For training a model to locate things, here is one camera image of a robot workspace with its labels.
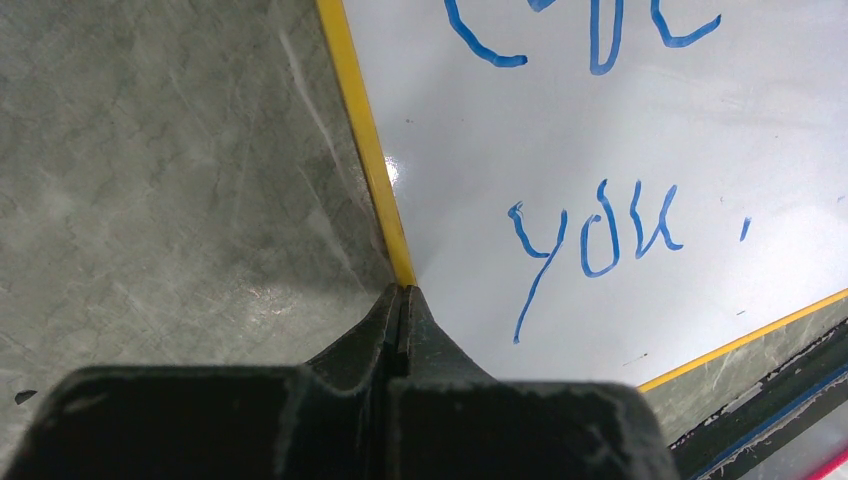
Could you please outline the yellow framed whiteboard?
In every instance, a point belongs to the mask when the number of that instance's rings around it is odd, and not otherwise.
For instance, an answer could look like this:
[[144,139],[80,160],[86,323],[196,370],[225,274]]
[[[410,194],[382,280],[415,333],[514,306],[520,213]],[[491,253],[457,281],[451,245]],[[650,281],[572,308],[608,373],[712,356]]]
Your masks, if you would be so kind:
[[649,390],[847,296],[843,1],[322,1],[398,280]]

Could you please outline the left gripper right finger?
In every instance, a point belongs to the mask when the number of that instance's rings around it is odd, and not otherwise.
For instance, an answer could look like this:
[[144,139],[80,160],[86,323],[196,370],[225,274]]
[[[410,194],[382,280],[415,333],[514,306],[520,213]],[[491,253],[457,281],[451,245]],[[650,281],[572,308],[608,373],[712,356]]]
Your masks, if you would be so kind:
[[397,353],[400,479],[676,479],[658,421],[633,387],[498,381],[404,292]]

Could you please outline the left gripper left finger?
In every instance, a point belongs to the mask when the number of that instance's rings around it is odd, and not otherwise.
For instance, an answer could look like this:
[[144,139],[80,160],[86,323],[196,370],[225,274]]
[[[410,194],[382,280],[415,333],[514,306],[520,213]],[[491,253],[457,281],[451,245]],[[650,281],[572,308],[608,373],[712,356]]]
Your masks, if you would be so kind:
[[86,367],[44,399],[9,479],[380,479],[401,290],[297,365]]

